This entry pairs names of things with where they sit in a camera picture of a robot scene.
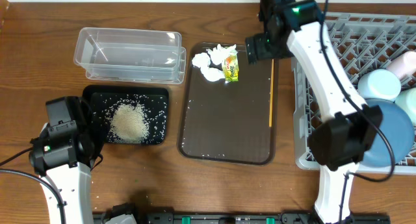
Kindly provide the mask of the yellow green snack wrapper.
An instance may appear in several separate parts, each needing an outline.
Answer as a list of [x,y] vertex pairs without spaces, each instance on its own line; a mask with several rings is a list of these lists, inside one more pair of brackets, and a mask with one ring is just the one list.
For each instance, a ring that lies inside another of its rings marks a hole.
[[237,82],[239,80],[239,63],[236,53],[231,53],[222,61],[222,71],[227,82]]

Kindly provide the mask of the white tissue top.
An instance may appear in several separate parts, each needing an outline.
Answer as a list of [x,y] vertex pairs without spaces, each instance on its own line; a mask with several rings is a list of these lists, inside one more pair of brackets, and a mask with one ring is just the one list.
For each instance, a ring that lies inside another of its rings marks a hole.
[[222,47],[220,44],[218,44],[215,48],[206,49],[206,51],[211,58],[211,62],[214,65],[219,65],[230,55],[237,53],[236,47],[236,44],[229,47]]

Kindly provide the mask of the white tissue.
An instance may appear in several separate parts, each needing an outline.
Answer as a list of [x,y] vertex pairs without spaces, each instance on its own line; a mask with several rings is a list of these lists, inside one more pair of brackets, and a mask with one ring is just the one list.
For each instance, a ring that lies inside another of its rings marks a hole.
[[220,44],[218,44],[215,48],[206,49],[206,51],[211,58],[211,62],[214,65],[219,65],[230,55],[237,53],[236,47],[236,44],[229,47],[222,47]]
[[211,67],[211,58],[207,53],[198,53],[192,59],[192,65],[200,69],[201,74],[209,82],[225,79],[224,72],[218,68]]

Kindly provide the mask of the wooden chopstick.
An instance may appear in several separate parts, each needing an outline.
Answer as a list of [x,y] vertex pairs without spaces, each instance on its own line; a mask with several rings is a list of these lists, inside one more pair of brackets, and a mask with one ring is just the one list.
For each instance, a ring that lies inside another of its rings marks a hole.
[[269,121],[268,125],[272,127],[272,113],[273,113],[273,96],[274,96],[274,59],[271,60],[270,69],[270,101],[269,101]]

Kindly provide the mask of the pile of rice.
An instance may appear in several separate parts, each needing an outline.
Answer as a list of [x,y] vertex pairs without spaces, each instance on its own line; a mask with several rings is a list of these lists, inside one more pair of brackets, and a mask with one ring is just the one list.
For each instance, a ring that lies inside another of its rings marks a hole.
[[98,103],[103,105],[98,110],[109,127],[109,143],[157,145],[164,141],[167,96],[106,93]]

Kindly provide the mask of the white light-blue small bowl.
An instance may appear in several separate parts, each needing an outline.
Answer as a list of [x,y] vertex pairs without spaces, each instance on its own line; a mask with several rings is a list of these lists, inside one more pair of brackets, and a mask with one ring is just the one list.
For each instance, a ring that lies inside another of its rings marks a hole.
[[357,88],[364,99],[394,101],[401,91],[401,83],[394,73],[386,69],[376,69],[362,76]]

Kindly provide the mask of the pink cup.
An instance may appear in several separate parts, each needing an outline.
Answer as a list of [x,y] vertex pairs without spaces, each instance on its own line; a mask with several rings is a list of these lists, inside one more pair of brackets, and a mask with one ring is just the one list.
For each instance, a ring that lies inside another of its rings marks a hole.
[[399,80],[415,73],[415,51],[408,51],[395,58],[386,68]]

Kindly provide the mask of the dark blue plate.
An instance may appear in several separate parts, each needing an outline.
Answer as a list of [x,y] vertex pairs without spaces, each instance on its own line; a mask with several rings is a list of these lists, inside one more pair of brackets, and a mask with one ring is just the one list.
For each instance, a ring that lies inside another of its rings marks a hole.
[[[370,107],[379,106],[383,114],[380,130],[391,144],[398,163],[410,152],[414,142],[414,128],[409,116],[398,105],[383,99],[367,99]],[[384,141],[378,134],[371,148],[365,152],[361,164],[370,168],[383,168],[391,165],[391,159]]]

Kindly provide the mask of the green bowl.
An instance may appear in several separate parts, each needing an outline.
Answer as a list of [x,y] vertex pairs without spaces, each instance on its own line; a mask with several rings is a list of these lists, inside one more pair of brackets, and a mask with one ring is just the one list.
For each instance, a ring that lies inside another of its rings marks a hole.
[[398,105],[409,116],[413,126],[416,124],[416,89],[411,88],[399,93],[395,99]]

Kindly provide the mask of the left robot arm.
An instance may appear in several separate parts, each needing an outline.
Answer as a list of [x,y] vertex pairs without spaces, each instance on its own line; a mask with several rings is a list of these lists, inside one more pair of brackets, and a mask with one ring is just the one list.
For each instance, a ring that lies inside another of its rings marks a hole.
[[91,170],[107,130],[82,97],[46,102],[49,121],[30,140],[29,162],[42,180],[51,223],[93,223]]

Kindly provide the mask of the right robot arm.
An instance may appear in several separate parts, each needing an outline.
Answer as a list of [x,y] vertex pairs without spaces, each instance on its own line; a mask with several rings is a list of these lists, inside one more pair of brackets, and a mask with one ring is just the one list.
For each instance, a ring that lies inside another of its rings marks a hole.
[[342,223],[352,178],[376,137],[382,111],[369,107],[347,77],[315,0],[260,0],[263,32],[245,40],[248,61],[295,57],[315,94],[322,123],[307,138],[320,165],[315,213],[321,223]]

